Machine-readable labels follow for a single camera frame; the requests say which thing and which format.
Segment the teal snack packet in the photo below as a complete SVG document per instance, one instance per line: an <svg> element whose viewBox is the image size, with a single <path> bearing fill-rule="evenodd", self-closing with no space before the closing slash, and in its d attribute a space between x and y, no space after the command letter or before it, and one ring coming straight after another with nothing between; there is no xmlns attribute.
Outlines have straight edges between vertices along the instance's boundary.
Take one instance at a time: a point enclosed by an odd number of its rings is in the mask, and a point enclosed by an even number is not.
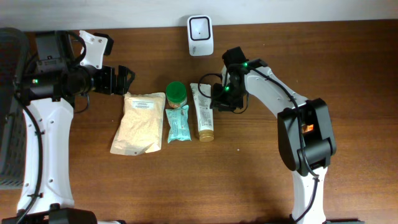
<svg viewBox="0 0 398 224"><path fill-rule="evenodd" d="M167 142L172 141L191 141L190 128L188 125L189 106L184 105L181 108L166 109L166 116L169 122L170 130Z"/></svg>

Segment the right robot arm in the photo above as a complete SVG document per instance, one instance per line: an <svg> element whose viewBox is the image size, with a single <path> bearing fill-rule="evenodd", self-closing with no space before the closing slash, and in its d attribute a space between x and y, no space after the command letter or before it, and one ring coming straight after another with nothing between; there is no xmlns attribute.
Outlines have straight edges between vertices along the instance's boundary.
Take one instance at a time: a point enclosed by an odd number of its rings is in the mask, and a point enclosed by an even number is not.
<svg viewBox="0 0 398 224"><path fill-rule="evenodd" d="M326 223L323 186L335 136L327 104L309 100L280 81L261 59L249 60L240 47L227 50L222 82L213 86L212 109L241 113L243 98L256 97L277 120L277 143L294 185L292 223Z"/></svg>

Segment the white tube gold cap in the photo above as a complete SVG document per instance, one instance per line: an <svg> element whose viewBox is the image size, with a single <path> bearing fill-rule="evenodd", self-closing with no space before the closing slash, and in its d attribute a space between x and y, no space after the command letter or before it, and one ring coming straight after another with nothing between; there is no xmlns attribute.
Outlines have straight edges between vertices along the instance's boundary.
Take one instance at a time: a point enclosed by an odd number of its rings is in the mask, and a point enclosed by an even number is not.
<svg viewBox="0 0 398 224"><path fill-rule="evenodd" d="M194 105L197 115L198 135L201 142L214 140L213 110L210 108L211 99L202 95L211 95L211 85L191 83Z"/></svg>

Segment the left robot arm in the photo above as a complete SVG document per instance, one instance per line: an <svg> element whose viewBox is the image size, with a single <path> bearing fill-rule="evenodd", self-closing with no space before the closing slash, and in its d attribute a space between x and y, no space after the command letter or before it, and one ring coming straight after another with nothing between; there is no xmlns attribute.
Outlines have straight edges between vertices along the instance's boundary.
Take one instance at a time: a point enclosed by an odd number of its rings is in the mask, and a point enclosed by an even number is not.
<svg viewBox="0 0 398 224"><path fill-rule="evenodd" d="M75 208L69 178L69 135L75 98L94 91L127 93L135 74L103 65L113 39L55 30L35 36L1 29L1 188L20 189L14 217L4 223L96 223Z"/></svg>

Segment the beige grain pouch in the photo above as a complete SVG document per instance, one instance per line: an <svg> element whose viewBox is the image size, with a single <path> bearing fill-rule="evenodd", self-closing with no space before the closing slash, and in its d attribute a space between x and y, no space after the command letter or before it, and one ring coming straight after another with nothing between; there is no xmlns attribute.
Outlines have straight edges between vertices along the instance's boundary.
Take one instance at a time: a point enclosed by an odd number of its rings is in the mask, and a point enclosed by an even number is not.
<svg viewBox="0 0 398 224"><path fill-rule="evenodd" d="M162 148L165 93L124 95L123 117L110 153L138 156Z"/></svg>

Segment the green lid jar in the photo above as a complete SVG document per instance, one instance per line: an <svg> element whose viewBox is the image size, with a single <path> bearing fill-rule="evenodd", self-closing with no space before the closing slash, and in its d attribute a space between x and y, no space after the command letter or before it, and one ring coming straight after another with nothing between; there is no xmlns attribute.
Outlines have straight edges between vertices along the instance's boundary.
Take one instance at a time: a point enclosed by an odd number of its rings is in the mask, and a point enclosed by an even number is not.
<svg viewBox="0 0 398 224"><path fill-rule="evenodd" d="M169 83L165 94L171 108L181 108L187 104L187 90L181 82Z"/></svg>

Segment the orange tissue pack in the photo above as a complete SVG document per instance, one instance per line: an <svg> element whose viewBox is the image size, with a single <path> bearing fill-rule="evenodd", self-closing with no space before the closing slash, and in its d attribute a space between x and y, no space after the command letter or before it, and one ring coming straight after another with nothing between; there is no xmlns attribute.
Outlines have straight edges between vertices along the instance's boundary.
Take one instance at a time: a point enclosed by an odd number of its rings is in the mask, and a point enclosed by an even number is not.
<svg viewBox="0 0 398 224"><path fill-rule="evenodd" d="M313 124L304 124L302 126L302 132L303 133L309 133L309 132L311 132L313 130L314 130L314 125Z"/></svg>

